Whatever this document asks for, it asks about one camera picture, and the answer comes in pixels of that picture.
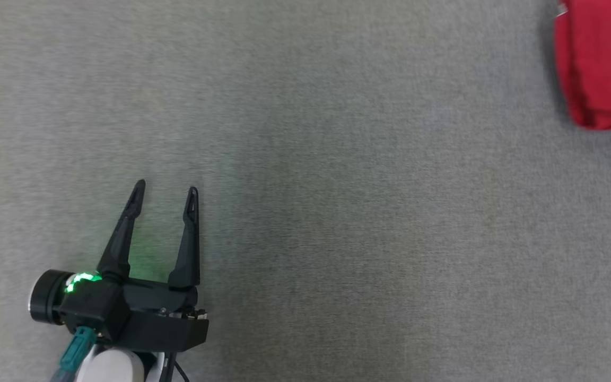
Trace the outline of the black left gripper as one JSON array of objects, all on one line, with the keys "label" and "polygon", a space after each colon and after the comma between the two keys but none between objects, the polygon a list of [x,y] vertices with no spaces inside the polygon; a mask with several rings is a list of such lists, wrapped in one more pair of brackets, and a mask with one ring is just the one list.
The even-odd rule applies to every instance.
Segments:
[{"label": "black left gripper", "polygon": [[[104,280],[129,278],[129,249],[134,222],[141,214],[146,181],[134,185],[116,227],[100,258],[97,271]],[[185,352],[206,342],[210,322],[197,310],[200,284],[199,193],[189,188],[185,201],[184,232],[168,284],[129,281],[124,294],[131,313],[115,346],[137,352]]]}]

